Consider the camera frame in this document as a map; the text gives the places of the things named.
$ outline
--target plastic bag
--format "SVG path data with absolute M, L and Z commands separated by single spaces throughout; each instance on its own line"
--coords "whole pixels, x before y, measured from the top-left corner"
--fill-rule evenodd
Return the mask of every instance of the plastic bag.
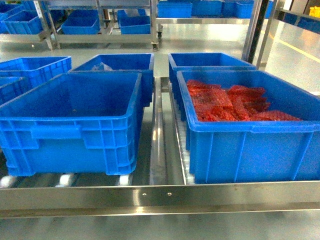
M 130 17 L 130 18 L 140 16 L 138 9 L 125 9 L 124 12 L 125 12 L 126 16 Z
M 107 64 L 100 62 L 99 64 L 94 65 L 91 70 L 92 71 L 112 71 L 113 69 L 110 66 L 108 66 Z

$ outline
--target floor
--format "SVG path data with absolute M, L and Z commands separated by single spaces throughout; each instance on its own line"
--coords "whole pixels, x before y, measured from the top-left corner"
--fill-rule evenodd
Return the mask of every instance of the floor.
M 248 26 L 164 25 L 160 51 L 155 52 L 154 75 L 167 77 L 172 52 L 225 52 L 240 58 Z M 320 92 L 320 41 L 316 33 L 279 23 L 265 70 L 306 91 Z M 0 45 L 0 60 L 22 56 L 72 56 L 77 67 L 97 54 L 147 53 L 149 44 L 64 45 L 49 51 L 46 44 Z M 170 120 L 169 98 L 163 96 L 164 121 Z M 145 109 L 150 123 L 152 108 Z M 320 239 L 320 212 L 266 212 L 200 215 L 27 218 L 0 220 L 0 240 L 96 239 L 210 239 L 316 240 Z

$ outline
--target caster wheel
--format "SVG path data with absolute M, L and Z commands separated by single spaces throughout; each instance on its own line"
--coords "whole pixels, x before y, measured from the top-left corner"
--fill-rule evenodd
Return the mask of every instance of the caster wheel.
M 156 52 L 156 51 L 159 50 L 158 44 L 152 44 L 152 46 L 153 46 L 153 51 L 154 51 L 154 52 Z

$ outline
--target blue plastic crate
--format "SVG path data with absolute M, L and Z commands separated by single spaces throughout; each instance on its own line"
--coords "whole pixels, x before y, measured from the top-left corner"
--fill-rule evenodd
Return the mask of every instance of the blue plastic crate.
M 298 19 L 298 16 L 297 15 L 294 15 L 294 14 L 291 14 L 291 13 L 285 13 L 284 15 L 284 19 L 283 21 L 285 23 L 288 23 L 288 24 L 291 24 L 291 25 L 295 25 L 296 21 Z
M 180 99 L 179 108 L 183 109 L 183 102 L 177 79 L 178 71 L 188 70 L 255 70 L 256 66 L 219 52 L 184 52 L 169 53 L 169 78 L 172 83 L 172 91 L 175 99 Z
M 141 97 L 140 73 L 72 72 L 3 104 L 0 146 L 9 174 L 131 173 Z
M 7 31 L 10 34 L 34 35 L 40 33 L 43 28 L 36 11 L 20 11 L 4 20 Z
M 0 4 L 0 20 L 21 12 L 23 9 L 21 4 Z
M 93 17 L 68 17 L 61 29 L 66 35 L 95 35 L 100 31 L 100 23 Z
M 274 1 L 269 1 L 268 8 L 266 9 L 266 12 L 265 12 L 266 19 L 270 17 L 273 5 L 274 5 Z
M 144 10 L 143 8 L 138 9 L 138 13 L 139 13 L 140 16 L 146 16 L 147 15 L 146 10 Z M 125 10 L 118 10 L 116 12 L 116 16 L 117 16 L 118 20 L 123 19 L 123 18 L 128 18 Z
M 70 13 L 69 18 L 97 18 L 97 10 L 81 10 L 77 9 Z
M 235 16 L 239 19 L 251 18 L 254 9 L 254 1 L 237 1 L 235 5 Z
M 149 16 L 124 17 L 118 20 L 121 34 L 150 34 Z
M 0 105 L 31 90 L 32 83 L 27 77 L 0 77 Z
M 263 71 L 179 71 L 198 184 L 319 180 L 320 99 Z M 200 122 L 186 82 L 264 87 L 270 110 L 304 121 Z
M 222 14 L 222 2 L 220 0 L 202 0 L 192 3 L 192 16 L 220 17 Z
M 237 0 L 224 0 L 222 3 L 222 16 L 224 18 L 231 18 L 236 16 Z
M 153 53 L 131 53 L 131 54 L 101 54 L 94 56 L 91 60 L 73 69 L 73 72 L 92 71 L 93 68 L 100 66 L 95 71 L 105 71 L 105 64 L 112 71 L 142 73 L 142 101 L 143 106 L 148 107 L 152 101 L 154 84 L 154 54 Z
M 298 22 L 297 26 L 299 28 L 305 29 L 305 30 L 309 30 L 309 31 L 313 31 L 314 27 L 315 27 L 316 21 L 312 20 L 312 19 L 308 19 L 305 17 L 301 17 L 300 21 Z
M 191 18 L 192 3 L 177 1 L 160 1 L 158 3 L 159 18 Z
M 0 62 L 0 77 L 27 77 L 35 88 L 70 69 L 70 56 L 21 57 Z

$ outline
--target crate handle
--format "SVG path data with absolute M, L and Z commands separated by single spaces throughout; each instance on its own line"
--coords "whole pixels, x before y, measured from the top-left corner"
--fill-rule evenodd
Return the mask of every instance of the crate handle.
M 81 139 L 80 125 L 35 125 L 31 128 L 33 139 Z

